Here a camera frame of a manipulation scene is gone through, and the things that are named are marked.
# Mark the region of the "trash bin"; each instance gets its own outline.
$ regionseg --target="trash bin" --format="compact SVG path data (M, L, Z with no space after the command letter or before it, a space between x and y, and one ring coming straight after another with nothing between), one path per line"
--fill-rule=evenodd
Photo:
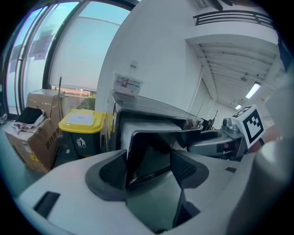
M105 114L93 110L72 109L59 123L64 143L77 158L101 153L101 130Z

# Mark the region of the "ceiling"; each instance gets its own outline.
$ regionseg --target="ceiling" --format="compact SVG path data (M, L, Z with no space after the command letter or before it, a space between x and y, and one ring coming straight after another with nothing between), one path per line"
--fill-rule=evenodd
M247 41L246 45L238 42L202 43L197 47L209 65L210 72L204 71L203 76L211 73L217 102L231 108L250 103L263 106L285 74L276 45L257 46ZM261 88L247 99L245 96L255 82L261 83ZM264 118L269 116L266 110L260 112Z

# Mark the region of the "cardboard box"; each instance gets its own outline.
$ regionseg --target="cardboard box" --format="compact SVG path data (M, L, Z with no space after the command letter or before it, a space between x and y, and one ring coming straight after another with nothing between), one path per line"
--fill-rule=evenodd
M29 93L26 107L43 109L45 116L51 118L57 125L61 121L59 118L59 97L56 90L40 89Z
M46 118L37 128L17 134L13 125L5 129L6 137L23 164L36 171L51 170L57 150L58 122Z

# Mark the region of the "ceiling light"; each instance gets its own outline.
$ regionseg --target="ceiling light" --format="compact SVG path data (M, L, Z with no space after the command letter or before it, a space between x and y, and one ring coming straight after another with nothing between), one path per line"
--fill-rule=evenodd
M253 96L255 94L255 92L261 87L260 83L255 82L253 87L251 88L251 90L248 92L248 94L246 95L247 99L250 99L251 96Z

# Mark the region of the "yellow lid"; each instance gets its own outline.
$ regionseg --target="yellow lid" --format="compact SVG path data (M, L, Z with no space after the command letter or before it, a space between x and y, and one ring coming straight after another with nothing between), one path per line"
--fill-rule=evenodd
M92 134L102 130L105 113L86 109L72 109L59 123L63 131Z

